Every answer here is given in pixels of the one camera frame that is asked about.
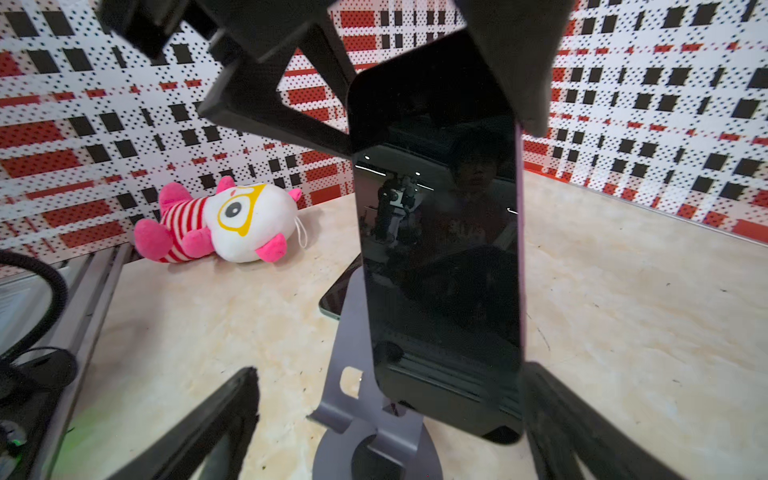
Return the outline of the black phone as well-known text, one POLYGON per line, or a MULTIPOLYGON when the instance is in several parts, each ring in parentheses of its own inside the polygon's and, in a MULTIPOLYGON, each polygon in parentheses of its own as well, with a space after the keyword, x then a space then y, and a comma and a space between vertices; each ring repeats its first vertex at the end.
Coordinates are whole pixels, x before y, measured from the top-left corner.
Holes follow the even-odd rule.
POLYGON ((463 30, 364 71, 347 106, 376 384, 513 444, 525 315, 514 113, 463 30))

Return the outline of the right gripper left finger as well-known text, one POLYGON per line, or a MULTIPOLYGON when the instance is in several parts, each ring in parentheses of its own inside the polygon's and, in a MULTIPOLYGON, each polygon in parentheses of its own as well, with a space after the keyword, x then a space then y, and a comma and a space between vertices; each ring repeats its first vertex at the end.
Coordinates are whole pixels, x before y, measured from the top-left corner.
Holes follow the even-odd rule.
POLYGON ((246 367, 113 479, 237 479, 259 421, 259 377, 246 367))

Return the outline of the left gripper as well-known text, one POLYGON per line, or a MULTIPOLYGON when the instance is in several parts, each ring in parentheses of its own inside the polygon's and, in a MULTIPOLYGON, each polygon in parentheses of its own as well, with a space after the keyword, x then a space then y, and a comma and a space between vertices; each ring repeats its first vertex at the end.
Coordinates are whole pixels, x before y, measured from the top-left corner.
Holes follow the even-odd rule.
POLYGON ((282 101, 278 84, 300 50, 342 101, 356 76, 328 16, 329 1, 101 1, 99 20, 151 59, 183 23, 209 41, 223 70, 197 107, 221 127, 311 148, 354 154, 348 134, 282 101))

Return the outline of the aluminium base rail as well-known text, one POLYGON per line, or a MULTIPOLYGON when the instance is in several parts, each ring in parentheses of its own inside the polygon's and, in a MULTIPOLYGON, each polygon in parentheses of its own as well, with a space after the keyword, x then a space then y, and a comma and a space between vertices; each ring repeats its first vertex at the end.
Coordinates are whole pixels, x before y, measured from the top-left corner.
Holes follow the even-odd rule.
POLYGON ((47 479, 131 244, 59 263, 4 250, 1 476, 47 479))

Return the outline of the purple phone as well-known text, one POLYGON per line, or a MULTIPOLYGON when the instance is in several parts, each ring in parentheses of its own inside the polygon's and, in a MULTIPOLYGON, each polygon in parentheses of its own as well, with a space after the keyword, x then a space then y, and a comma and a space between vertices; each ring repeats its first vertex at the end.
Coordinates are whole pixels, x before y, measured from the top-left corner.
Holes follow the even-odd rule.
POLYGON ((334 320, 341 318, 349 281, 353 273, 362 265, 361 255, 358 254, 335 282, 328 288, 319 300, 320 312, 334 320))

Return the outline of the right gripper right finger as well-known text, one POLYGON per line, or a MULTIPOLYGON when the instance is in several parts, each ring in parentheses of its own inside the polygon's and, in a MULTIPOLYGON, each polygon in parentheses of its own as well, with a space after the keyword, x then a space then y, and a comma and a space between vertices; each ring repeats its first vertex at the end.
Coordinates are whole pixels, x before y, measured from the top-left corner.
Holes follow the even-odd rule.
POLYGON ((541 364, 520 370, 523 419, 537 476, 582 479, 678 479, 541 364))

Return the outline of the grey stand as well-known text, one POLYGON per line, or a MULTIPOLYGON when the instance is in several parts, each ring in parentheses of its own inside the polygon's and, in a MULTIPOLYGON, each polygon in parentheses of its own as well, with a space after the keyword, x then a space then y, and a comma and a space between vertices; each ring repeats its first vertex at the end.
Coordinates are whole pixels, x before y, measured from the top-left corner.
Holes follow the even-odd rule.
POLYGON ((364 273, 349 278, 323 393, 308 419, 322 425, 314 479, 441 479, 424 417, 396 407, 374 378, 364 273))

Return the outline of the pink white plush toy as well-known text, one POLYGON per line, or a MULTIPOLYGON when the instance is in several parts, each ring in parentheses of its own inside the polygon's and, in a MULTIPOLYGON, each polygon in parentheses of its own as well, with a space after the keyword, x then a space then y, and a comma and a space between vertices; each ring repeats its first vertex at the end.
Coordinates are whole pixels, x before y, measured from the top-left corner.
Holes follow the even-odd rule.
POLYGON ((212 196, 194 198, 181 184, 158 196, 161 219, 135 225, 135 248, 159 263, 185 263, 216 254, 231 263, 274 263, 296 235, 306 248, 309 235, 298 216, 303 192, 273 184, 237 186, 223 177, 212 196))

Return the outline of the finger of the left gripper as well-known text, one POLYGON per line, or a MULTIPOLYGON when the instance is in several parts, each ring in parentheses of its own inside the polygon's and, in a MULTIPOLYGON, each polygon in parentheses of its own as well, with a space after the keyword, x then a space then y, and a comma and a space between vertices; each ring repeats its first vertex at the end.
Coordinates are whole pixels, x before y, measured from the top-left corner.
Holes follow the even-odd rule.
POLYGON ((457 1, 470 36, 528 134, 547 133, 552 70, 574 3, 457 1))

